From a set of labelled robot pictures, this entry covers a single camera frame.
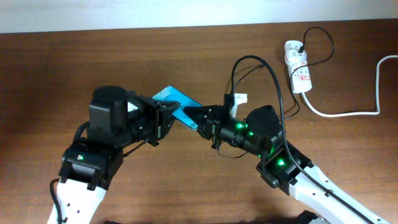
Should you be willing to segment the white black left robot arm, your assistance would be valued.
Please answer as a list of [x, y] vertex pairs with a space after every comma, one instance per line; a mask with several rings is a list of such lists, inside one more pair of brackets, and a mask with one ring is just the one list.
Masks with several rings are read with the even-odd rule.
[[124, 148], [156, 147], [170, 131], [177, 101], [155, 100], [120, 86], [93, 92], [89, 120], [81, 124], [62, 156], [59, 178], [50, 183], [49, 223], [89, 223], [123, 160]]

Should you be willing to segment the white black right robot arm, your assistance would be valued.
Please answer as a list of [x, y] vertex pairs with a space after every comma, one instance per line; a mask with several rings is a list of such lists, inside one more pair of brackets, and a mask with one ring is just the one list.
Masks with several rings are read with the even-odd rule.
[[275, 109], [265, 105], [251, 111], [244, 121], [224, 105], [186, 106], [183, 112], [197, 124], [200, 135], [219, 149], [225, 142], [260, 158], [257, 171], [273, 189], [314, 210], [312, 223], [386, 223], [334, 184], [308, 157], [286, 141]]

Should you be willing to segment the white power strip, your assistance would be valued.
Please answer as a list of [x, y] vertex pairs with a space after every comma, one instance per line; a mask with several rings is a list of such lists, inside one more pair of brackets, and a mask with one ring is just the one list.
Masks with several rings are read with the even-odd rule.
[[[299, 51], [302, 45], [303, 43], [300, 41], [288, 40], [284, 44], [285, 53], [291, 49]], [[307, 64], [306, 60], [294, 65], [287, 65], [293, 93], [305, 93], [312, 89], [312, 82]]]

